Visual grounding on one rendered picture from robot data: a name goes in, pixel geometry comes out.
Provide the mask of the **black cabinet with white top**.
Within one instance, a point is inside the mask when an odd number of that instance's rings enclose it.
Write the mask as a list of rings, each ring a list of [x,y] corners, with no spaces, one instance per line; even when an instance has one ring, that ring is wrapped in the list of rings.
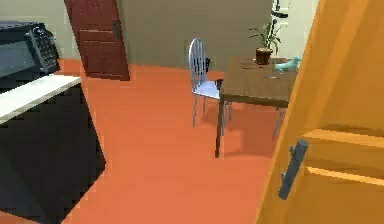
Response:
[[[81,82],[49,75],[0,94],[0,211],[60,224],[104,171]]]

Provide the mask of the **green plant in brown pot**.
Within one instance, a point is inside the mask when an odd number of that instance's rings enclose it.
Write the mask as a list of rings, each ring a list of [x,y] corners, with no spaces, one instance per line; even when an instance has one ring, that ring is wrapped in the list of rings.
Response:
[[[278,53],[281,39],[277,36],[280,28],[276,27],[277,20],[264,24],[262,28],[250,28],[253,34],[250,38],[258,37],[260,46],[256,48],[255,61],[258,65],[267,65],[273,53]]]

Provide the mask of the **orange wooden room door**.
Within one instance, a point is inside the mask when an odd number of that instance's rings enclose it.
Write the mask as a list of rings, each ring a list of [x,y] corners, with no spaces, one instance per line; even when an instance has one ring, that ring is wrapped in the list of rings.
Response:
[[[319,1],[255,224],[384,224],[384,0]]]

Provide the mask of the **black wall lamp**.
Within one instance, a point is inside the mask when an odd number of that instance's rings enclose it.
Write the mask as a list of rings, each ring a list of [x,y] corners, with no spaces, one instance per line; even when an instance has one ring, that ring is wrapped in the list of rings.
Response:
[[[289,0],[272,0],[271,15],[276,18],[288,17]]]

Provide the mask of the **brown wooden table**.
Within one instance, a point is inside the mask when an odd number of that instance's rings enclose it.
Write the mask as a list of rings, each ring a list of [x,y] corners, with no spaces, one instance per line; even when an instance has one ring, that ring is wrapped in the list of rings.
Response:
[[[277,72],[275,66],[258,65],[252,57],[233,56],[220,89],[216,148],[214,155],[220,156],[221,134],[224,124],[226,102],[237,102],[275,107],[280,116],[288,108],[291,92],[298,72]],[[282,76],[282,79],[266,79],[265,76]]]

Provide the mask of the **teal bird figurine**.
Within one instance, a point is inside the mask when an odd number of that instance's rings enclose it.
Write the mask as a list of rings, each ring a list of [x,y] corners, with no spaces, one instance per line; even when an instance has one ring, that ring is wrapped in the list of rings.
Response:
[[[301,61],[302,61],[301,56],[293,57],[288,62],[276,64],[275,70],[279,72],[282,72],[284,70],[296,70]]]

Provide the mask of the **black microwave oven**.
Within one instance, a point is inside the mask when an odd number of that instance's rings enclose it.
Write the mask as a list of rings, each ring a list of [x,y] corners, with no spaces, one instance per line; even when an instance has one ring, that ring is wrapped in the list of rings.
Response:
[[[58,59],[44,23],[0,21],[0,93],[59,71]]]

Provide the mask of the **dark red room door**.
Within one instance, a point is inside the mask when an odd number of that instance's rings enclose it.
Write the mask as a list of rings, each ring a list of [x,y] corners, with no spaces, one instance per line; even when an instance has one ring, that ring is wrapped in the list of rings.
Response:
[[[63,0],[85,74],[92,78],[129,81],[129,68],[117,0]],[[112,21],[118,21],[116,39]]]

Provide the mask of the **silver metal chair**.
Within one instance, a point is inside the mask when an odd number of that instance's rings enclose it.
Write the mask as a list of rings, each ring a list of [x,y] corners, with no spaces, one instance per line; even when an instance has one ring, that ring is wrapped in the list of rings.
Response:
[[[220,100],[220,89],[223,84],[222,79],[208,80],[210,59],[206,57],[204,42],[201,38],[194,38],[188,50],[189,74],[191,80],[191,92],[194,96],[192,126],[196,124],[197,116],[197,97],[204,99],[210,98]]]

